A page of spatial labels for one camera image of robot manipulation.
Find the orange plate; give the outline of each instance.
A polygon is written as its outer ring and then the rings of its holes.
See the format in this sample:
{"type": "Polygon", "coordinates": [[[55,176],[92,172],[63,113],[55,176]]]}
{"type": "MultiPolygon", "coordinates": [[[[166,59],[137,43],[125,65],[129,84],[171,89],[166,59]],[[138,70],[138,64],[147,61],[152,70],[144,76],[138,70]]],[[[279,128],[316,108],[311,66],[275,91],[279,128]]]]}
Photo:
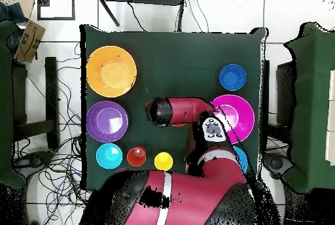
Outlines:
{"type": "Polygon", "coordinates": [[[132,56],[117,46],[95,50],[86,65],[87,82],[99,95],[118,97],[132,88],[136,64],[132,56]]]}

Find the plate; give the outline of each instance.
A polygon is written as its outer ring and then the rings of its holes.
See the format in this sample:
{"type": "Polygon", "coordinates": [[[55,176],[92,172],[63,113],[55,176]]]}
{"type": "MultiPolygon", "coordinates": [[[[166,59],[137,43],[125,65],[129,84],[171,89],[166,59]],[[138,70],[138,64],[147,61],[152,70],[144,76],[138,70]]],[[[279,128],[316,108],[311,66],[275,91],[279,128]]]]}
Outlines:
{"type": "Polygon", "coordinates": [[[237,64],[223,67],[219,77],[221,86],[230,91],[239,90],[245,84],[246,79],[245,70],[237,64]]]}
{"type": "Polygon", "coordinates": [[[233,147],[235,150],[236,154],[238,155],[239,158],[239,164],[241,165],[243,173],[247,172],[248,169],[248,160],[247,160],[247,155],[245,155],[244,151],[238,147],[233,147]]]}
{"type": "Polygon", "coordinates": [[[244,141],[251,133],[255,115],[250,104],[240,96],[226,94],[216,97],[212,105],[218,110],[214,115],[221,120],[232,144],[244,141]]]}
{"type": "Polygon", "coordinates": [[[122,151],[114,143],[105,143],[97,149],[97,163],[105,169],[114,169],[122,162],[122,151]]]}
{"type": "Polygon", "coordinates": [[[101,101],[88,110],[86,127],[96,141],[112,143],[125,134],[128,128],[128,116],[118,103],[101,101]]]}
{"type": "Polygon", "coordinates": [[[87,83],[93,91],[104,97],[125,94],[134,85],[136,73],[132,56],[118,46],[98,48],[86,65],[87,83]]]}

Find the chair leg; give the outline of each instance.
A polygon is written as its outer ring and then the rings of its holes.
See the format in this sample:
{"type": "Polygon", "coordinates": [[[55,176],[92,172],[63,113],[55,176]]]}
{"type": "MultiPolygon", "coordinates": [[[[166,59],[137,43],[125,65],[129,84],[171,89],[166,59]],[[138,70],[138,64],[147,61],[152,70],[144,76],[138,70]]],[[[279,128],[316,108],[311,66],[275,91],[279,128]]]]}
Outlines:
{"type": "Polygon", "coordinates": [[[100,0],[100,3],[103,5],[103,7],[105,8],[105,10],[107,11],[108,15],[112,18],[112,21],[115,23],[115,25],[117,27],[120,26],[120,24],[118,23],[118,20],[116,20],[116,18],[114,17],[113,13],[111,12],[111,10],[109,9],[109,7],[107,6],[105,0],[100,0]]]}
{"type": "Polygon", "coordinates": [[[181,21],[183,19],[183,13],[184,13],[184,2],[182,2],[181,5],[179,6],[177,31],[181,31],[181,21]]]}

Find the black border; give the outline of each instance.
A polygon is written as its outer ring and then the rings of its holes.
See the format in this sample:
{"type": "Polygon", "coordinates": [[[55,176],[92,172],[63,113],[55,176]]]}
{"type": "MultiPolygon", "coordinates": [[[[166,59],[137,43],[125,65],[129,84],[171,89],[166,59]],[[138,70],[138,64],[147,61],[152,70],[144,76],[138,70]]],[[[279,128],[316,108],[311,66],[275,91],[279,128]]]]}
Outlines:
{"type": "Polygon", "coordinates": [[[39,0],[37,0],[37,20],[76,20],[75,14],[75,0],[72,0],[72,16],[71,17],[41,17],[41,4],[39,0]]]}

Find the cardboard box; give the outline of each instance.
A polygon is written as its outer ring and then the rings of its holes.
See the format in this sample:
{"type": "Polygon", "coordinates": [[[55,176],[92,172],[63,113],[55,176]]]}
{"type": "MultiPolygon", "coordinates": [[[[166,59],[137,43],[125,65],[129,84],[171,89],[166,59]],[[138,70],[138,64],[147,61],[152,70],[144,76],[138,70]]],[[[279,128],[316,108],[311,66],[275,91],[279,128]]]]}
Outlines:
{"type": "Polygon", "coordinates": [[[0,2],[5,5],[11,5],[14,3],[20,4],[24,17],[27,18],[27,25],[25,25],[26,28],[24,29],[14,58],[21,61],[32,62],[45,32],[45,28],[29,20],[35,0],[0,0],[0,2]]]}
{"type": "Polygon", "coordinates": [[[32,62],[44,31],[45,28],[29,20],[14,58],[26,62],[32,62]]]}

